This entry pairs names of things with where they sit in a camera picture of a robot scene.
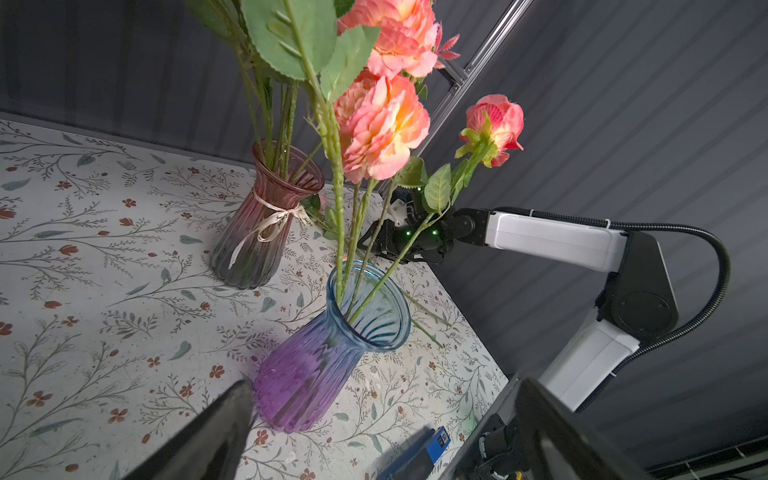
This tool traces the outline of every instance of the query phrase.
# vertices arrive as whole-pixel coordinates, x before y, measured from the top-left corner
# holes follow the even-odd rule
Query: peony
[[[354,183],[396,174],[429,131],[429,114],[401,75],[363,70],[334,104],[344,174]]]
[[[482,136],[486,114],[491,119],[489,136],[496,144],[497,154],[490,165],[485,161],[484,163],[486,166],[500,167],[509,159],[506,150],[523,150],[522,145],[518,143],[518,137],[523,131],[523,109],[520,105],[511,103],[504,95],[484,96],[467,109],[467,130],[462,132],[461,139],[468,145],[467,148],[459,149],[460,151],[474,151],[472,144],[476,143],[476,138]]]
[[[405,70],[420,78],[437,64],[439,25],[430,0],[357,0],[339,19],[339,33],[357,25],[382,29],[368,60],[377,75],[393,78]]]

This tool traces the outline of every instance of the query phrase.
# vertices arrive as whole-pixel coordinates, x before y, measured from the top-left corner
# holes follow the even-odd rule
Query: ribbon bow
[[[256,239],[260,242],[271,242],[272,240],[275,240],[275,238],[280,235],[280,231],[283,230],[283,227],[288,222],[288,219],[290,219],[290,216],[293,215],[294,217],[298,218],[299,221],[305,225],[311,225],[312,221],[310,219],[310,216],[306,214],[306,211],[304,210],[304,206],[302,204],[298,204],[295,208],[291,208],[289,210],[285,210],[284,208],[275,207],[268,201],[264,200],[262,197],[259,197],[259,195],[256,193],[256,189],[253,189],[253,198],[256,199],[257,202],[264,205],[267,208],[270,208],[272,210],[275,210],[274,214],[269,215],[264,220],[261,220],[253,229],[251,229],[248,234],[243,237],[243,239],[240,241],[240,243],[237,244],[237,247],[235,247],[235,250],[232,250],[232,256],[230,257],[230,265],[229,268],[232,268],[232,266],[235,264],[235,261],[237,260],[237,255],[240,254],[240,250],[243,248],[243,245],[245,245],[246,240],[251,235],[256,235]],[[269,234],[269,236],[262,237],[261,233],[266,230],[267,228],[275,225],[275,228],[272,230],[272,233]]]

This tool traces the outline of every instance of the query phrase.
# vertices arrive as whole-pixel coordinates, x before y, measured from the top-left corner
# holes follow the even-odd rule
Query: floral tablecloth
[[[263,288],[210,275],[252,170],[10,121],[0,167],[0,480],[120,478],[324,308],[315,227],[293,223]],[[257,421],[238,478],[369,480],[425,425],[448,464],[506,378],[427,266],[396,281],[445,348],[413,329],[311,431]]]

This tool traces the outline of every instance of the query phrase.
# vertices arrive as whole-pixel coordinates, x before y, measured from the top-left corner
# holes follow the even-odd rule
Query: vase
[[[354,325],[346,312],[362,262],[353,264],[342,306],[336,303],[336,270],[327,284],[326,310],[277,347],[261,364],[253,389],[258,413],[277,430],[307,430],[325,415],[365,353],[399,348],[411,331],[406,298],[387,280]],[[355,308],[384,276],[368,264]]]
[[[289,183],[264,165],[256,145],[253,146],[253,156],[256,158],[253,190],[248,193],[232,220],[224,228],[210,255],[210,265],[216,276],[228,286],[239,289],[254,289],[270,281],[280,265],[293,220],[293,216],[290,216],[282,226],[277,224],[268,227],[262,232],[262,238],[273,234],[276,228],[281,231],[271,241],[260,241],[258,235],[251,232],[262,220],[274,214],[275,210],[259,202],[253,191],[267,203],[288,210],[295,208],[302,199],[319,193],[325,184],[323,172],[312,161],[296,181]],[[305,160],[306,155],[302,151],[291,147],[288,171],[296,171]],[[237,254],[235,263],[230,266],[232,252],[248,235],[250,236]]]

